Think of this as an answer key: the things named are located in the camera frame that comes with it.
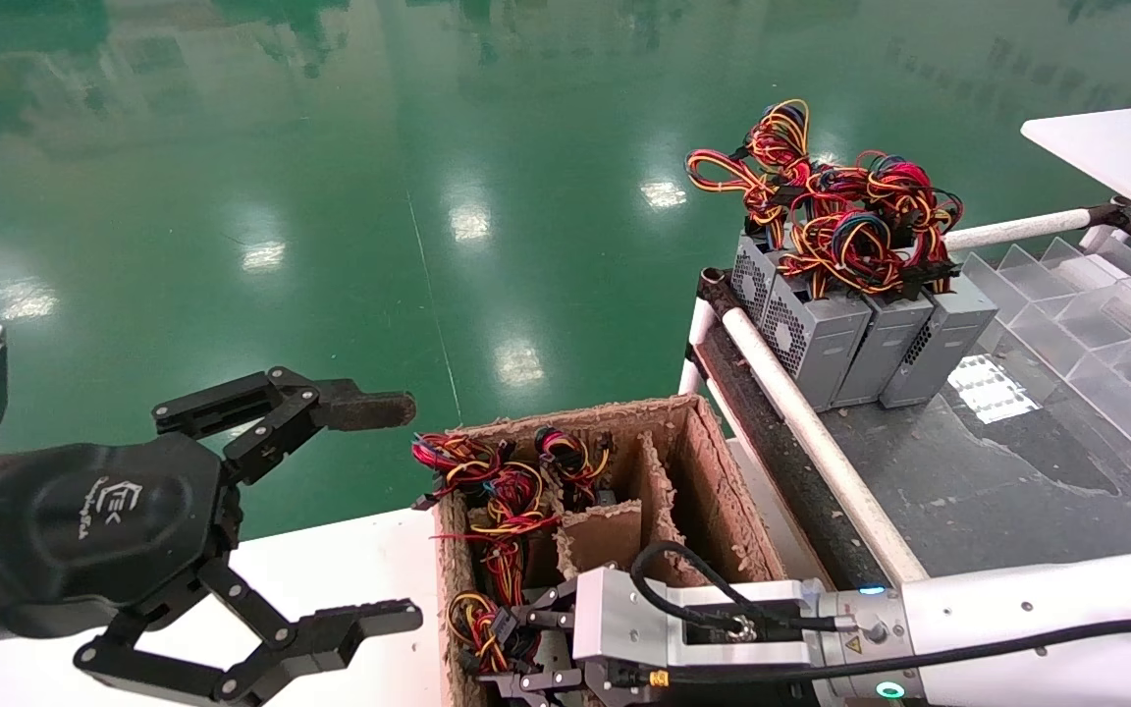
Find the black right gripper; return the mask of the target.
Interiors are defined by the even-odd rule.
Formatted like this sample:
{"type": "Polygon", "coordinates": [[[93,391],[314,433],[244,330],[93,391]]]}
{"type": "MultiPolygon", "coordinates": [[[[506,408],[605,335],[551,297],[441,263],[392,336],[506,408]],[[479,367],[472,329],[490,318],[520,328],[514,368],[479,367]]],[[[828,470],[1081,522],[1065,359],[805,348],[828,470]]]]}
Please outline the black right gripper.
{"type": "Polygon", "coordinates": [[[529,604],[506,607],[515,626],[573,630],[582,667],[491,673],[477,681],[513,706],[817,706],[809,681],[776,683],[767,671],[823,663],[821,640],[771,619],[750,619],[753,639],[732,639],[666,614],[631,580],[566,580],[529,604]]]}

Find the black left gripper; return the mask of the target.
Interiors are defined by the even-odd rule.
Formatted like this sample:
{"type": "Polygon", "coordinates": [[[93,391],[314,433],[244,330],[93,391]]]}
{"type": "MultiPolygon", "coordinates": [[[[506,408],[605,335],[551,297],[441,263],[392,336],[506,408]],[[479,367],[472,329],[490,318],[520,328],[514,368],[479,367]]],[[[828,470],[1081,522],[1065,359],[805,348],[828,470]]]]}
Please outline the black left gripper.
{"type": "Polygon", "coordinates": [[[53,639],[118,613],[157,629],[197,569],[238,546],[238,489],[188,437],[0,456],[0,640],[53,639]]]}

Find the left gripper brown-tipped finger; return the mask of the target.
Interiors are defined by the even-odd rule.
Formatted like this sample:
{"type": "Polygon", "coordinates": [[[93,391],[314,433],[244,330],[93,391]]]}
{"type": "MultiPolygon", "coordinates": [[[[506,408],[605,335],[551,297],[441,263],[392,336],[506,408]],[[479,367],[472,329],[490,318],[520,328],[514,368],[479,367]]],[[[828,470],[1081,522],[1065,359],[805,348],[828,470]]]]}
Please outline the left gripper brown-tipped finger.
{"type": "Polygon", "coordinates": [[[287,367],[240,377],[159,404],[158,434],[195,440],[239,426],[224,448],[225,477],[251,486],[319,431],[402,428],[416,415],[407,391],[365,393],[349,379],[311,380],[287,367]]]}

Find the left gripper black-tipped finger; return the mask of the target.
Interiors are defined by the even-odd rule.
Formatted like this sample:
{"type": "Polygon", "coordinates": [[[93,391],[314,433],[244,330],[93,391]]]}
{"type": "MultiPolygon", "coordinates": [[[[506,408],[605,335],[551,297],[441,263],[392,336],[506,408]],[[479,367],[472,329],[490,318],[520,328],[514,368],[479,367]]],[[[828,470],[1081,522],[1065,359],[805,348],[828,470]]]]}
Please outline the left gripper black-tipped finger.
{"type": "Polygon", "coordinates": [[[411,600],[323,609],[288,622],[224,560],[202,561],[179,587],[193,596],[214,596],[259,644],[230,669],[143,652],[137,644],[152,614],[130,609],[77,650],[75,667],[100,684],[163,701],[265,706],[293,680],[345,670],[364,640],[411,632],[423,623],[411,600]]]}

